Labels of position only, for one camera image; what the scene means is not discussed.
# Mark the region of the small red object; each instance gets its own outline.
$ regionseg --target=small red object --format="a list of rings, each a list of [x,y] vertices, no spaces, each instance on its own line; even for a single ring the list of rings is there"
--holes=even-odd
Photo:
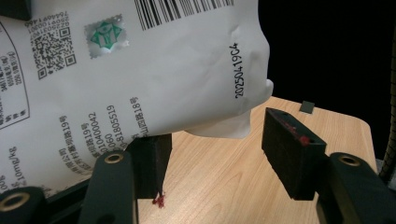
[[[152,200],[152,204],[158,204],[158,207],[163,208],[165,206],[164,198],[165,198],[165,195],[162,193],[159,193],[159,196],[156,199]]]
[[[301,142],[301,144],[303,145],[303,147],[309,146],[310,141],[311,141],[311,140],[309,139],[309,137],[307,137],[307,136],[305,136],[305,135],[303,135],[303,136],[300,137],[300,142]]]

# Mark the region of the wooden surface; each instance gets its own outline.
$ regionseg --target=wooden surface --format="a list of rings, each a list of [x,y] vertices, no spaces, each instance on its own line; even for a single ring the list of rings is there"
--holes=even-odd
[[[292,200],[261,149],[265,107],[291,113],[328,145],[366,160],[375,169],[366,122],[321,108],[300,112],[299,103],[271,97],[252,110],[244,139],[173,134],[173,151],[163,184],[165,207],[139,200],[139,219],[149,223],[318,223],[316,199]]]

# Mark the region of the screw hole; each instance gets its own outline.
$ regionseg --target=screw hole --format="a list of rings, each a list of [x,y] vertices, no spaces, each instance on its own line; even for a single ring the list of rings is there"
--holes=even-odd
[[[29,201],[30,194],[26,192],[17,192],[8,195],[3,201],[0,202],[0,211],[8,212],[17,209]]]
[[[357,161],[356,159],[352,158],[352,157],[348,157],[348,156],[340,156],[339,160],[346,164],[346,165],[350,165],[350,166],[360,166],[361,163],[359,161]]]
[[[122,161],[123,156],[120,153],[117,154],[111,154],[105,158],[106,163],[117,163],[119,161]]]

